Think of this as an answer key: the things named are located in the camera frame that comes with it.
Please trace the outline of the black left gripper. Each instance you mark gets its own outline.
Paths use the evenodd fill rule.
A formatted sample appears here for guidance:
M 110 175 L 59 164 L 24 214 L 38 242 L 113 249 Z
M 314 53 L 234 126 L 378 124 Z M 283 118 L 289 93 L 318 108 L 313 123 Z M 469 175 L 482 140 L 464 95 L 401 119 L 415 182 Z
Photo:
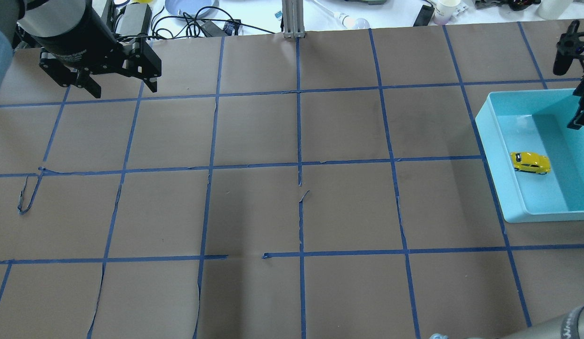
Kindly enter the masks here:
M 150 92 L 158 92 L 162 60 L 148 43 L 150 36 L 118 36 L 116 41 L 92 5 L 27 5 L 26 32 L 45 48 L 39 67 L 61 87 L 75 86 L 100 98 L 102 88 L 90 71 L 69 67 L 111 65 L 120 67 L 119 75 L 140 79 Z

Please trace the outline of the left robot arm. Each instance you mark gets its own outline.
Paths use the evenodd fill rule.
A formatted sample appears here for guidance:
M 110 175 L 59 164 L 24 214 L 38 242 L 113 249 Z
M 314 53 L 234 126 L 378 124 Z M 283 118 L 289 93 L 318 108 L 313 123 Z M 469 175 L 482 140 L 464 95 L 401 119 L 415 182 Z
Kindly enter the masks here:
M 59 86 L 75 86 L 94 98 L 94 75 L 140 79 L 155 93 L 162 60 L 147 40 L 152 11 L 132 2 L 117 13 L 109 0 L 98 13 L 91 0 L 0 0 L 0 88 L 14 57 L 14 37 L 40 45 L 39 67 Z

